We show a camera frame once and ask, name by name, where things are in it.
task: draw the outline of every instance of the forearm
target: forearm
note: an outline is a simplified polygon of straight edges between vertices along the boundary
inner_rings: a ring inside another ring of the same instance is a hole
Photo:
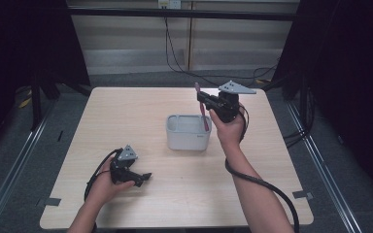
[[[85,233],[92,232],[93,225],[95,224],[96,217],[101,210],[102,205],[85,202],[79,209],[77,216],[68,229],[68,233]]]
[[[260,178],[239,147],[224,148],[235,171]],[[268,188],[233,177],[238,197],[252,232],[293,232],[281,202]]]

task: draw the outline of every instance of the gray carpet floor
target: gray carpet floor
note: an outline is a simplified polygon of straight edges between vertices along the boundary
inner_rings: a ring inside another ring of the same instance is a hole
[[[217,84],[233,80],[244,85],[252,83],[253,71],[202,71],[199,75],[239,76],[208,77]],[[91,77],[92,87],[96,86],[191,86],[200,82],[202,86],[215,87],[200,77],[191,77],[175,72],[105,75]],[[12,190],[8,202],[0,214],[0,232],[64,232],[64,230],[43,230],[39,225],[43,207],[37,206],[41,198],[49,197],[63,159],[85,109],[87,97],[67,86],[60,86],[60,98],[54,103],[47,125],[26,162],[20,177]],[[19,109],[17,105],[26,93],[17,96],[17,102],[7,117],[0,138],[0,185],[6,179],[9,170],[16,162],[24,142],[30,134],[32,107]],[[276,120],[283,136],[296,130],[289,114],[287,102],[282,98],[279,88],[267,92]],[[43,109],[51,103],[43,100]],[[350,150],[339,143],[337,133],[330,122],[316,110],[311,135],[317,144],[326,166],[332,173],[347,203],[353,210],[362,232],[373,232],[373,182],[356,164]],[[301,226],[301,232],[348,232],[342,218],[331,199],[311,155],[301,141],[288,149],[304,190],[311,192],[314,198],[309,201],[314,222]],[[209,229],[221,232],[220,229]],[[116,232],[102,230],[99,232]],[[185,232],[184,229],[137,230],[136,232]],[[249,232],[238,229],[236,232]]]

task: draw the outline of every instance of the wooden tabletop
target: wooden tabletop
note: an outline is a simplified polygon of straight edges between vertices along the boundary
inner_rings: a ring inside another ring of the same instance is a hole
[[[202,89],[218,95],[217,89]],[[280,188],[294,204],[300,224],[313,216],[265,93],[240,95],[250,114],[242,151],[258,173]],[[246,226],[225,156],[212,127],[204,151],[170,150],[166,119],[170,115],[199,115],[199,102],[191,88],[97,87],[93,89],[51,198],[59,206],[46,206],[45,229],[68,228],[84,202],[86,183],[112,150],[130,145],[139,158],[131,171],[153,173],[141,187],[122,192],[103,207],[98,227],[175,228]],[[288,218],[292,215],[281,200]]]

